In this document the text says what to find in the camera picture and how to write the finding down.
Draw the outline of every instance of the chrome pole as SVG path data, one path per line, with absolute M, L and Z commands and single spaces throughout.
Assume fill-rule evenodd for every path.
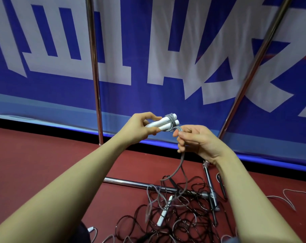
M 225 135 L 225 132 L 229 126 L 229 124 L 231 123 L 246 91 L 248 90 L 248 87 L 253 79 L 253 77 L 255 76 L 261 61 L 263 60 L 265 53 L 267 52 L 270 43 L 276 33 L 276 31 L 279 28 L 279 25 L 283 19 L 283 17 L 285 16 L 285 13 L 287 12 L 290 4 L 291 4 L 292 0 L 283 0 L 280 7 L 278 8 L 277 13 L 275 14 L 268 30 L 267 33 L 264 37 L 263 43 L 259 49 L 259 51 L 257 52 L 256 56 L 254 57 L 254 60 L 252 62 L 252 65 L 250 66 L 250 69 L 248 71 L 248 73 L 246 74 L 245 78 L 244 78 L 244 82 L 239 90 L 239 92 L 236 95 L 234 104 L 231 108 L 231 110 L 229 111 L 229 114 L 219 132 L 218 138 L 222 139 Z
M 103 182 L 128 186 L 128 187 L 132 187 L 132 188 L 141 188 L 141 189 L 145 189 L 145 190 L 148 188 L 148 190 L 155 191 L 155 188 L 153 186 L 151 186 L 151 184 L 148 184 L 148 183 L 134 182 L 134 181 L 128 181 L 128 180 L 122 180 L 122 179 L 116 179 L 116 178 L 110 178 L 110 177 L 105 177 Z M 161 188 L 161 192 L 163 192 L 163 193 L 167 192 L 167 193 L 175 194 L 177 192 L 177 190 L 175 188 L 162 187 L 162 186 L 158 186 L 158 185 L 155 185 L 155 187 L 157 189 Z M 197 193 L 195 191 L 186 190 L 184 192 L 184 195 L 186 195 L 186 196 L 200 195 L 200 196 L 203 196 L 204 198 L 208 199 L 208 193 L 207 192 Z
M 95 32 L 95 26 L 94 26 L 93 0 L 86 0 L 86 9 L 87 9 L 87 20 L 88 20 L 88 30 L 89 30 L 90 54 L 91 54 L 94 94 L 95 94 L 95 98 L 96 98 L 96 112 L 97 112 L 99 145 L 101 146 L 103 144 L 103 129 L 102 129 L 102 114 L 101 114 L 100 89 L 99 89 L 99 70 L 98 70 L 98 58 L 97 58 L 97 43 L 96 43 L 96 32 Z

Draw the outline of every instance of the red carpet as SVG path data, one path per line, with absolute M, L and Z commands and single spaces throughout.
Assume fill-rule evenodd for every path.
M 40 189 L 97 147 L 90 143 L 0 129 L 0 223 Z M 125 151 L 108 176 L 159 184 L 159 179 L 163 175 L 172 173 L 178 164 L 177 159 Z M 204 178 L 201 164 L 186 161 L 183 167 L 188 178 L 193 176 Z M 221 194 L 215 178 L 217 170 L 211 169 L 210 173 L 216 191 Z M 306 191 L 306 182 L 303 181 L 258 173 L 251 175 L 266 195 L 282 196 L 284 188 Z M 177 175 L 175 181 L 183 181 L 182 176 Z M 306 195 L 293 192 L 287 194 L 297 212 L 285 202 L 271 201 L 299 237 L 306 242 Z M 102 242 L 107 235 L 114 233 L 120 217 L 133 215 L 139 205 L 146 203 L 145 190 L 103 184 L 83 221 L 88 227 L 98 228 L 95 242 Z M 234 227 L 229 204 L 226 203 L 224 206 Z M 224 213 L 218 212 L 217 219 L 219 235 L 229 234 Z

